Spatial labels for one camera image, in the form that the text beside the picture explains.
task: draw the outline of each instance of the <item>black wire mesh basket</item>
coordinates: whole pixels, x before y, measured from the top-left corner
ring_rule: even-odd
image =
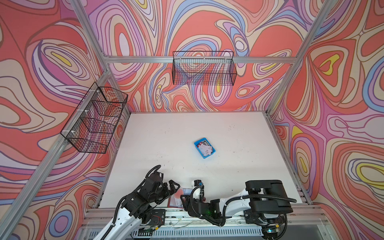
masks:
[[[231,85],[237,71],[232,51],[174,51],[174,85]]]
[[[120,90],[97,87],[65,138],[79,152],[106,153],[127,100]]]

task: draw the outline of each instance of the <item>psychedelic wall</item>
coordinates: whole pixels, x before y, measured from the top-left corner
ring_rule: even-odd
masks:
[[[316,0],[94,0],[85,6],[109,56],[172,56],[232,50],[295,56],[322,2]],[[288,65],[236,64],[234,86],[174,86],[171,64],[110,65],[131,111],[266,110]]]
[[[384,2],[341,0],[271,117],[340,239],[384,236]]]
[[[0,217],[102,70],[66,1],[0,1]],[[66,148],[11,239],[72,239],[116,147]]]

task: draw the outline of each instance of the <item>white table surface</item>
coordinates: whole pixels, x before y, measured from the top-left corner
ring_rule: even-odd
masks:
[[[193,144],[203,137],[216,150],[206,159]],[[302,203],[261,112],[132,114],[100,208],[115,208],[158,164],[164,181],[183,188],[202,180],[207,202],[239,193],[249,180],[278,179]]]

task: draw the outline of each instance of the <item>blue plastic tray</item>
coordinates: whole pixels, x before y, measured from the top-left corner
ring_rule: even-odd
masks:
[[[216,150],[214,149],[214,147],[212,146],[212,153],[211,153],[211,155],[208,155],[208,156],[206,156],[206,157],[204,157],[203,156],[203,154],[201,153],[201,151],[197,148],[197,145],[201,142],[201,141],[207,141],[207,143],[209,144],[209,145],[211,145],[210,144],[210,142],[204,137],[204,138],[202,138],[202,139],[200,139],[200,140],[198,140],[198,141],[196,141],[196,142],[194,142],[194,144],[195,144],[195,147],[196,147],[196,149],[199,151],[199,153],[200,153],[200,155],[203,157],[203,158],[207,158],[207,157],[209,157],[209,156],[212,156],[212,154],[214,154],[215,152],[216,152]]]

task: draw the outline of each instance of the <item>robotic arm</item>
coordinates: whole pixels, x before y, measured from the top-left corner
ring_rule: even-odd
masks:
[[[161,165],[152,168],[141,184],[130,194],[120,199],[113,219],[103,228],[94,240],[123,240],[140,224],[151,221],[151,203],[161,204],[177,192],[180,185],[174,181],[163,183],[163,174],[159,173]],[[245,183],[246,188],[229,197],[204,202],[204,185],[200,180],[194,181],[195,188],[190,195],[182,195],[184,210],[191,217],[205,219],[216,226],[224,226],[225,220],[240,211],[245,211],[248,220],[262,226],[264,239],[279,239],[287,226],[286,214],[293,212],[283,184],[279,180],[252,180]],[[280,225],[285,224],[281,234]]]

